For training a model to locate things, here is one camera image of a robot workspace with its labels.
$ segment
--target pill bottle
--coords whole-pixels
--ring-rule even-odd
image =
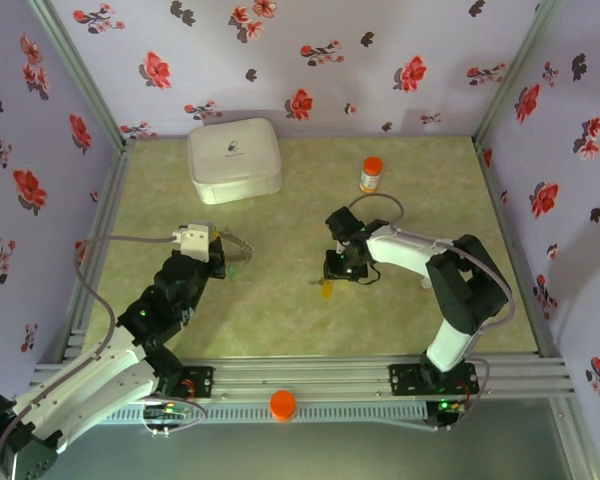
[[[382,172],[382,160],[378,157],[367,158],[360,175],[360,190],[364,193],[374,192],[380,180],[380,172]]]

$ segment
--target orange cap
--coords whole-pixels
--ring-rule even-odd
[[[364,171],[369,175],[379,175],[382,171],[382,160],[378,157],[369,157],[364,161]]]
[[[278,390],[269,400],[271,414],[279,422],[288,422],[296,413],[296,399],[287,390]]]

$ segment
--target floral wallpaper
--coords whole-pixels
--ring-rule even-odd
[[[253,116],[382,136],[475,134],[538,0],[50,3],[124,137]]]
[[[89,235],[113,153],[27,3],[1,1],[2,395],[28,389],[65,321],[74,245]]]
[[[600,0],[565,3],[481,143],[600,456]]]

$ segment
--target white plastic container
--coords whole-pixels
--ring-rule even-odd
[[[282,187],[280,149],[264,118],[207,125],[189,134],[191,181],[208,205],[267,195]]]

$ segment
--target green table surface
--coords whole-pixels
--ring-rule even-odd
[[[232,266],[231,278],[209,281],[195,317],[167,344],[178,357],[417,354],[427,347],[442,316],[433,291],[423,290],[415,273],[380,265],[380,282],[336,282],[329,299],[308,284],[321,277],[324,252],[334,248],[324,221],[361,194],[360,170],[368,156],[385,162],[378,191],[405,206],[400,228],[449,239],[476,235],[514,287],[515,318],[485,334],[476,351],[536,350],[470,138],[283,138],[279,144],[282,190],[220,205],[198,198],[186,139],[135,146],[114,234],[167,237],[178,225],[204,219],[255,249],[250,262]],[[380,198],[353,211],[365,222],[397,213]],[[172,248],[109,246],[98,292],[117,315],[152,284]],[[104,308],[96,305],[86,347],[107,324]]]

